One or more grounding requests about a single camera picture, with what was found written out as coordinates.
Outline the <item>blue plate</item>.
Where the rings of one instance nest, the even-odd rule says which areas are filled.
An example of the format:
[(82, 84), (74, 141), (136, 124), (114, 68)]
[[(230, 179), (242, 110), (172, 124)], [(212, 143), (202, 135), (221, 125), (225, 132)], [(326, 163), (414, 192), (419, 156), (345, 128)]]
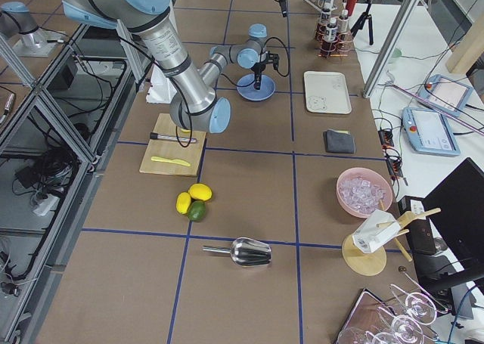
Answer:
[(275, 82), (267, 75), (262, 75), (260, 87), (255, 87), (254, 75), (248, 74), (237, 81), (239, 95), (252, 102), (260, 102), (269, 99), (275, 93)]

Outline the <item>wooden stand with carton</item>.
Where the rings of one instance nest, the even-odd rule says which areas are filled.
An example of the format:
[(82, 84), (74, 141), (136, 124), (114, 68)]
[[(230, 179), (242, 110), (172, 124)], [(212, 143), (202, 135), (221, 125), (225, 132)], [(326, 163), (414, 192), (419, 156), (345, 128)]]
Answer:
[(358, 229), (343, 241), (342, 254), (345, 263), (357, 274), (374, 276), (386, 266), (384, 245), (391, 240), (397, 245), (403, 256), (411, 262), (413, 259), (397, 237), (409, 232), (406, 228), (411, 222), (441, 212), (440, 208), (416, 214), (412, 211), (395, 218), (389, 212), (375, 210)]

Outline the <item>dark drink bottle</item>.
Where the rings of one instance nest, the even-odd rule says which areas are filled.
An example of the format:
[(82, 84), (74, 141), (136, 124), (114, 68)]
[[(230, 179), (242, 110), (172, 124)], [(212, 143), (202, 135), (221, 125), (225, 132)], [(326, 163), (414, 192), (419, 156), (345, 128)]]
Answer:
[(321, 56), (329, 57), (331, 53), (336, 49), (336, 36), (337, 36), (337, 19), (332, 17), (329, 20), (326, 30), (324, 31), (323, 40), (321, 42)]
[(339, 34), (344, 34), (347, 32), (348, 22), (349, 22), (349, 11), (347, 9), (343, 9), (337, 20), (337, 32)]
[(325, 2), (323, 8), (321, 9), (320, 15), (320, 32), (324, 34), (326, 26), (329, 23), (332, 14), (332, 6), (330, 2)]

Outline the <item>black small tripod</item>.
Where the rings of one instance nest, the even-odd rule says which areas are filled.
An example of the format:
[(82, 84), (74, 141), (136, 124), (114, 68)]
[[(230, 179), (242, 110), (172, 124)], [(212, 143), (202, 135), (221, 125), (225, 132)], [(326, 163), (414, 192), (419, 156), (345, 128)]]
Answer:
[(355, 24), (350, 30), (352, 37), (355, 38), (358, 31), (364, 28), (365, 23), (368, 23), (369, 45), (374, 44), (373, 21), (370, 13), (372, 2), (373, 0), (366, 0), (366, 3), (367, 3), (366, 10), (361, 14), (361, 16), (357, 19), (357, 21), (355, 22)]

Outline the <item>steel ice scoop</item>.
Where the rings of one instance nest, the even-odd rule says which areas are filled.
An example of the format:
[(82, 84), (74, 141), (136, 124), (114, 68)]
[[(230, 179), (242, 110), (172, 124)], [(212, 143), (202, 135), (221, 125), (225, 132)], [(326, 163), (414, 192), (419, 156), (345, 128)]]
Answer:
[(272, 258), (271, 247), (267, 243), (248, 237), (239, 237), (229, 248), (203, 246), (203, 251), (227, 254), (235, 264), (243, 267), (268, 265)]

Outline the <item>cream bear tray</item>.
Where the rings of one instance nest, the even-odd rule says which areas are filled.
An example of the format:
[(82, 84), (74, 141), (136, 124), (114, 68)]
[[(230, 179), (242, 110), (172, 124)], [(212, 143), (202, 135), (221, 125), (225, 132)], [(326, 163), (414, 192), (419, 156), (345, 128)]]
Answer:
[(345, 76), (339, 72), (303, 74), (306, 109), (311, 113), (350, 114), (351, 101)]

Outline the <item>black monitor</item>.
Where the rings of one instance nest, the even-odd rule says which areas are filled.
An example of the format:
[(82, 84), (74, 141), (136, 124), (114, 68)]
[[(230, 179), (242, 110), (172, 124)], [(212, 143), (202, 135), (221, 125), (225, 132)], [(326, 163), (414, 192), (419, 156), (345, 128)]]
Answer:
[(420, 285), (431, 293), (474, 281), (483, 283), (483, 170), (463, 160), (424, 199), (427, 210), (441, 212), (429, 218), (464, 269), (453, 274), (425, 273), (418, 259)]

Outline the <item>green lime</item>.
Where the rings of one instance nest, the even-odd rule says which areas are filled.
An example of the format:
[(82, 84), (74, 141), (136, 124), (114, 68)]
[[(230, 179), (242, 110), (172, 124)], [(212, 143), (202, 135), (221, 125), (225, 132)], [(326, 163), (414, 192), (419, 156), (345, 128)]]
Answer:
[(206, 215), (206, 204), (202, 200), (195, 200), (188, 208), (187, 216), (193, 222), (203, 220)]

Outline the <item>aluminium frame post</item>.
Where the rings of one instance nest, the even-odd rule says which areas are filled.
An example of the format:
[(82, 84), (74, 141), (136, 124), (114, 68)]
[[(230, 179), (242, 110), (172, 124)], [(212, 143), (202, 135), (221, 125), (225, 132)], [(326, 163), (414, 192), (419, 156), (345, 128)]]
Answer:
[(389, 59), (393, 53), (396, 43), (405, 28), (413, 9), (417, 6), (419, 0), (403, 0), (402, 5), (394, 19), (389, 33), (383, 43), (380, 53), (371, 69), (367, 82), (365, 83), (362, 95), (364, 98), (369, 98), (385, 69), (389, 63)]

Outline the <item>green bowl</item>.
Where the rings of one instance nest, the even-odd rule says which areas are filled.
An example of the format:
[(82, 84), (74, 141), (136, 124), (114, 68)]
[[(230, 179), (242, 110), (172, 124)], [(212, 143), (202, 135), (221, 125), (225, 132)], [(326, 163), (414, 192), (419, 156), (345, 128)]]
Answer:
[(390, 56), (389, 64), (395, 64), (402, 58), (402, 51), (399, 48), (395, 48)]

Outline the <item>steel cylinder tool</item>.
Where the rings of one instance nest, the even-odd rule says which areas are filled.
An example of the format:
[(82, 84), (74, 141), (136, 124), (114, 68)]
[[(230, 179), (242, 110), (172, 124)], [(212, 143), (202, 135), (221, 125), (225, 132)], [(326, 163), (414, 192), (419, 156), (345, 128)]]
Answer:
[(197, 143), (196, 138), (186, 138), (186, 137), (180, 137), (180, 136), (162, 135), (162, 134), (158, 134), (156, 132), (151, 132), (150, 135), (149, 135), (149, 139), (151, 139), (151, 140), (163, 140), (163, 141), (178, 141), (178, 142), (182, 142), (182, 143), (191, 143), (191, 144)]

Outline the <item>yellow lemon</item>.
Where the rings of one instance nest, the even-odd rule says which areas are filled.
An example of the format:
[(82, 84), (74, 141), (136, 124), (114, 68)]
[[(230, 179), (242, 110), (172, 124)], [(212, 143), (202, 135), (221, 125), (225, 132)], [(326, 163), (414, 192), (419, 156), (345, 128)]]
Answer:
[(203, 183), (196, 183), (191, 185), (188, 189), (188, 193), (194, 200), (202, 201), (208, 201), (213, 196), (212, 189)]
[(178, 213), (184, 215), (188, 212), (192, 203), (191, 195), (188, 192), (181, 192), (176, 199), (175, 208)]

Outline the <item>wooden cutting board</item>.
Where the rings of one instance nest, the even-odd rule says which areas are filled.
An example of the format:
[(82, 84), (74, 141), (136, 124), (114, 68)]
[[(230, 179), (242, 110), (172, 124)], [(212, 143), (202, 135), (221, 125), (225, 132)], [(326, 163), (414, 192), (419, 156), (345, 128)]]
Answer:
[[(190, 133), (184, 133), (181, 129), (178, 129), (168, 113), (161, 113), (158, 116), (152, 132), (156, 132), (160, 135), (172, 136), (174, 137), (174, 140), (165, 141), (150, 139), (143, 160), (141, 161), (139, 172), (159, 175), (197, 175), (206, 137), (205, 132), (193, 131), (192, 138), (196, 141), (191, 142), (187, 147), (182, 147), (178, 143), (176, 135), (182, 139), (189, 138)], [(190, 166), (155, 162), (151, 159), (152, 157), (161, 157), (169, 160), (184, 160), (189, 163)]]

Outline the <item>yellow plastic knife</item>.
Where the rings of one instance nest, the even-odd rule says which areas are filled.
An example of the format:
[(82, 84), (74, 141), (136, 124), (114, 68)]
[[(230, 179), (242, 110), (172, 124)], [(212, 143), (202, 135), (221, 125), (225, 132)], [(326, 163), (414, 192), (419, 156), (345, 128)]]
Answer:
[(188, 161), (182, 159), (169, 159), (165, 157), (152, 156), (150, 160), (158, 163), (171, 163), (179, 166), (191, 167), (191, 164)]

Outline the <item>teach pendant tablet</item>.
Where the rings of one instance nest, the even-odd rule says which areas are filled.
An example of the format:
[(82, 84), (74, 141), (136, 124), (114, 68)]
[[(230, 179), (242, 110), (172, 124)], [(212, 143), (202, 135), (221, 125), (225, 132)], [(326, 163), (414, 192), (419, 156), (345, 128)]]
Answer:
[(456, 157), (461, 154), (447, 119), (433, 110), (405, 107), (402, 122), (410, 145), (418, 153)]
[(419, 88), (417, 95), (450, 115), (459, 117), (470, 99), (472, 91), (473, 87), (469, 85), (436, 74)]

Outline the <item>pink bowl of ice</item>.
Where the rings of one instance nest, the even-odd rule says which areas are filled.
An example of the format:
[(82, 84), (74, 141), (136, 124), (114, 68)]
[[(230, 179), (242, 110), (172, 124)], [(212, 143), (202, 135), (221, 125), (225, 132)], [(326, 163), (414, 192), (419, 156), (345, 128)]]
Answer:
[(367, 218), (376, 209), (387, 211), (393, 201), (389, 182), (377, 172), (360, 167), (340, 174), (336, 195), (341, 207), (359, 218)]

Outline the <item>wine glass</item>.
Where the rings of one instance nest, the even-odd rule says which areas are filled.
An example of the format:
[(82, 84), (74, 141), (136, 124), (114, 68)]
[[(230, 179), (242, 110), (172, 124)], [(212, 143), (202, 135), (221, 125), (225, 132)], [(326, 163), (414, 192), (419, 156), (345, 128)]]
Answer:
[(363, 289), (340, 328), (336, 343), (441, 343), (431, 328), (440, 311), (425, 293), (392, 284), (388, 299)]

